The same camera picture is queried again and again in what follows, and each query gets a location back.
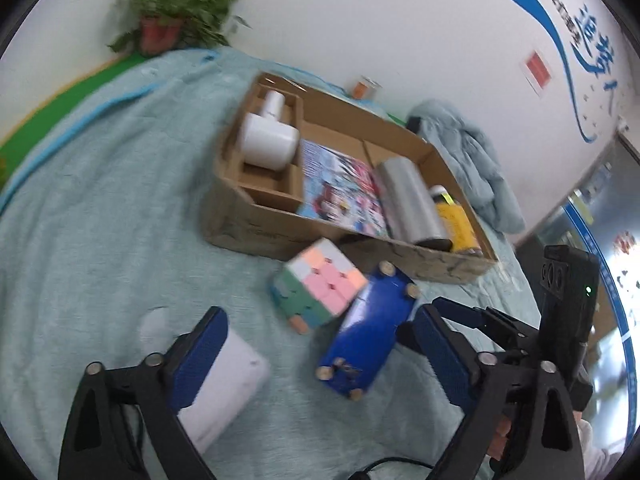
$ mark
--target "white sleeve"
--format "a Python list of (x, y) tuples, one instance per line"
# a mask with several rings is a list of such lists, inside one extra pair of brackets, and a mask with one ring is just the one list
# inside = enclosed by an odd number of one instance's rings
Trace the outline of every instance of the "white sleeve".
[(578, 436), (584, 459), (586, 480), (604, 480), (613, 469), (622, 453), (610, 453), (593, 447), (593, 428), (586, 420), (578, 421)]

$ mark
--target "yellow bottle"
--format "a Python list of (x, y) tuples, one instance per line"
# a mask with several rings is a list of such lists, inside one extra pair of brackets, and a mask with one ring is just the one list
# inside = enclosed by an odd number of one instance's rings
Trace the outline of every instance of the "yellow bottle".
[(453, 241), (451, 252), (482, 257), (482, 249), (465, 209), (459, 202), (453, 200), (444, 186), (433, 186), (429, 193)]

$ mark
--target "person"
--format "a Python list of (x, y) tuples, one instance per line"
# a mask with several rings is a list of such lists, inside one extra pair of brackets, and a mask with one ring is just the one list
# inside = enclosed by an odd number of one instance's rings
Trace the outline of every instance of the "person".
[[(582, 420), (581, 412), (574, 412), (574, 419), (578, 426), (578, 437), (582, 448), (584, 478), (585, 480), (604, 480), (613, 469), (613, 466), (616, 465), (622, 453), (610, 453), (606, 449), (596, 448), (593, 445), (593, 428), (591, 424), (586, 420)], [(511, 421), (503, 416), (495, 429), (494, 439), (489, 445), (487, 455), (496, 460), (502, 458), (510, 431)]]

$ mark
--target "plant pot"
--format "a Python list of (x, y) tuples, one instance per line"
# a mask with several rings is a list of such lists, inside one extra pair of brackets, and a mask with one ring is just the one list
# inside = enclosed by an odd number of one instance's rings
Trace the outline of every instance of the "plant pot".
[(180, 18), (140, 18), (140, 53), (157, 56), (171, 50), (180, 38), (183, 23)]

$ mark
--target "crumpled blanket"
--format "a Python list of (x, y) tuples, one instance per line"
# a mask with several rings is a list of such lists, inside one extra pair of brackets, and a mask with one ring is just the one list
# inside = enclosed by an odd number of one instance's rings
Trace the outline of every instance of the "crumpled blanket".
[(518, 201), (504, 179), (491, 140), (480, 128), (437, 100), (417, 105), (409, 117), (422, 119), (419, 135), (440, 152), (478, 215), (501, 233), (524, 231)]
[[(339, 94), (313, 75), (230, 48), (171, 52), (85, 99), (12, 178), (0, 217), (0, 420), (38, 480), (57, 477), (86, 365), (132, 366), (164, 352), (211, 305), (271, 365), (264, 387), (204, 454), (220, 480), (346, 479), (398, 454), (434, 463), (460, 423), (429, 361), (406, 348), (391, 352), (360, 402), (335, 394), (314, 370), (336, 327), (298, 335), (268, 292), (282, 264), (204, 240), (214, 138), (264, 70)], [(423, 300), (493, 306), (537, 326), (510, 245), (485, 230), (500, 258), (495, 268), (464, 286), (419, 283)], [(476, 348), (495, 349), (481, 333), (465, 333)], [(145, 442), (151, 478), (163, 478)], [(491, 475), (484, 465), (479, 477)], [(393, 463), (372, 474), (425, 476)]]

